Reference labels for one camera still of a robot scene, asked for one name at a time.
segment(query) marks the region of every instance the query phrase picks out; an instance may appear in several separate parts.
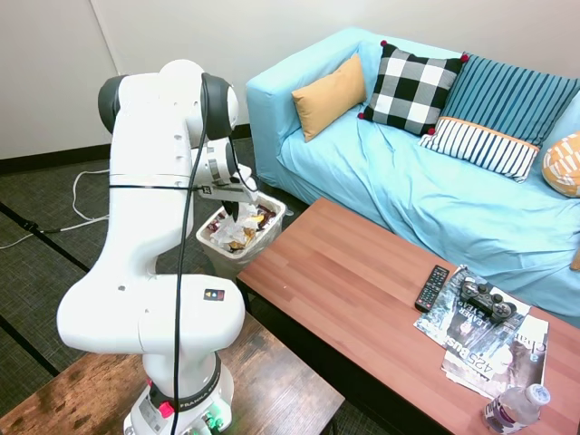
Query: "blue couch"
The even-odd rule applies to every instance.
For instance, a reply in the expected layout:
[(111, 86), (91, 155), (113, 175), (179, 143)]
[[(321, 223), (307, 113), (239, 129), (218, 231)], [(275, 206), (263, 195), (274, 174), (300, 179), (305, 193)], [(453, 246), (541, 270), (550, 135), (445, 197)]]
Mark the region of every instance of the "blue couch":
[(523, 184), (421, 148), (406, 131), (359, 120), (362, 105), (305, 143), (291, 92), (358, 53), (368, 103), (382, 39), (418, 56), (460, 56), (353, 28), (262, 72), (247, 84), (258, 177), (307, 203), (342, 204), (580, 327), (580, 272), (570, 269), (580, 247), (580, 199), (552, 190), (540, 171), (548, 146), (580, 131), (580, 94)]

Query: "plastic bottle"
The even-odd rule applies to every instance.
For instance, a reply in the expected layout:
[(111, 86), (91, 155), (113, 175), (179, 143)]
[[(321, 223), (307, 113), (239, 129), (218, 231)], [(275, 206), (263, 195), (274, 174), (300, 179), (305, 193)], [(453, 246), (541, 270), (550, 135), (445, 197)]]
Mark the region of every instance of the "plastic bottle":
[(483, 422), (492, 433), (514, 433), (540, 418), (540, 407), (550, 402), (550, 393), (538, 383), (513, 387), (483, 409)]

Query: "magazine cover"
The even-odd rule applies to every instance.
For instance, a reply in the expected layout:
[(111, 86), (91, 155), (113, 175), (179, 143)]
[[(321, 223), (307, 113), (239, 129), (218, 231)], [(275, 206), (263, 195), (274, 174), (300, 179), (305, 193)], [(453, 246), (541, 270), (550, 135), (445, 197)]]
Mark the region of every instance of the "magazine cover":
[(441, 289), (431, 311), (423, 314), (415, 326), (432, 340), (459, 357), (475, 371), (490, 379), (494, 374), (493, 355), (512, 343), (517, 330), (526, 318), (530, 306), (493, 287), (492, 294), (500, 294), (504, 301), (517, 307), (517, 312), (505, 322), (493, 323), (476, 306), (461, 301), (461, 284), (466, 277), (477, 284), (487, 281), (469, 271), (458, 268)]
[(442, 370), (447, 377), (493, 399), (510, 387), (544, 383), (548, 322), (531, 315), (522, 323), (515, 339), (495, 353), (490, 364), (493, 376), (486, 378), (458, 356), (446, 352)]

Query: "wooden table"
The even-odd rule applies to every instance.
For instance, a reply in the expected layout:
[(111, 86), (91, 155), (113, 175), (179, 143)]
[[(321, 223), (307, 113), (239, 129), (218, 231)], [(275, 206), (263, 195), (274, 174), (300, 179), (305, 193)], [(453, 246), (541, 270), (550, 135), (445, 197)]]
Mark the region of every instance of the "wooden table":
[[(250, 315), (234, 344), (219, 355), (236, 385), (234, 422), (225, 435), (318, 435), (343, 403)], [(137, 355), (86, 355), (6, 414), (0, 433), (121, 435), (145, 380)]]
[[(320, 199), (250, 264), (238, 281), (314, 333), (319, 342), (332, 346), (333, 352), (369, 373), (387, 387), (385, 391), (409, 403), (405, 412), (418, 409), (453, 433), (487, 434), (480, 413), (488, 400), (449, 381), (440, 368), (444, 349), (413, 326), (420, 315), (413, 307), (415, 298), (436, 264), (451, 272), (456, 268), (363, 217)], [(537, 308), (532, 308), (531, 314), (549, 322), (545, 384), (552, 401), (542, 410), (541, 421), (526, 433), (576, 435), (580, 421), (580, 330)], [(314, 357), (309, 360), (295, 352), (309, 365), (317, 365)], [(327, 365), (328, 361), (321, 362), (320, 370)], [(347, 373), (334, 375), (329, 380), (323, 373), (334, 386)], [(350, 397), (342, 388), (339, 391), (356, 404), (369, 389), (359, 391), (359, 397)], [(387, 393), (381, 392), (372, 400), (387, 400), (383, 394)], [(393, 412), (394, 403), (382, 409), (383, 414), (391, 414), (383, 415), (386, 420), (405, 423), (421, 419)], [(420, 425), (425, 424), (428, 422), (423, 419)]]

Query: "black game controller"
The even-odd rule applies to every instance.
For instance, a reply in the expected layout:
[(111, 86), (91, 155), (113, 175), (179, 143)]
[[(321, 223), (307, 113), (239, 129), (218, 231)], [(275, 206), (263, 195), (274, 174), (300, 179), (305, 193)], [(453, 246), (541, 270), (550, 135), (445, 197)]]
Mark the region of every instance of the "black game controller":
[(462, 301), (475, 305), (481, 311), (489, 314), (492, 322), (504, 322), (517, 311), (517, 307), (511, 302), (504, 302), (502, 295), (491, 294), (491, 289), (485, 284), (476, 284), (475, 279), (467, 277), (461, 284)]

